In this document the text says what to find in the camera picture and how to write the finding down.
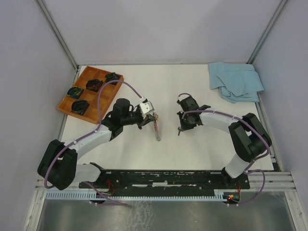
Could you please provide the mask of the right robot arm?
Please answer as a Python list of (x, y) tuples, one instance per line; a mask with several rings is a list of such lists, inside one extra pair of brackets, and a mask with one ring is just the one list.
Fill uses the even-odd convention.
[(199, 106), (189, 94), (178, 99), (181, 111), (177, 113), (180, 120), (179, 133), (197, 126), (208, 126), (228, 133), (235, 149), (235, 155), (222, 169), (221, 184), (232, 188), (244, 173), (257, 160), (270, 154), (271, 138), (253, 113), (236, 116), (215, 110), (209, 105)]

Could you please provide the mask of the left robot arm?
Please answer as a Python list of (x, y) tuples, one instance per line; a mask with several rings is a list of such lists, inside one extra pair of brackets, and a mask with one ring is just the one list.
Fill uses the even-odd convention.
[(78, 160), (97, 146), (115, 139), (123, 132), (124, 126), (137, 125), (141, 129), (154, 122), (153, 112), (154, 107), (148, 100), (133, 107), (129, 100), (120, 98), (112, 111), (88, 133), (66, 142), (51, 141), (37, 169), (44, 178), (44, 186), (58, 190), (81, 182), (90, 182), (97, 188), (104, 186), (106, 171), (96, 163), (79, 165)]

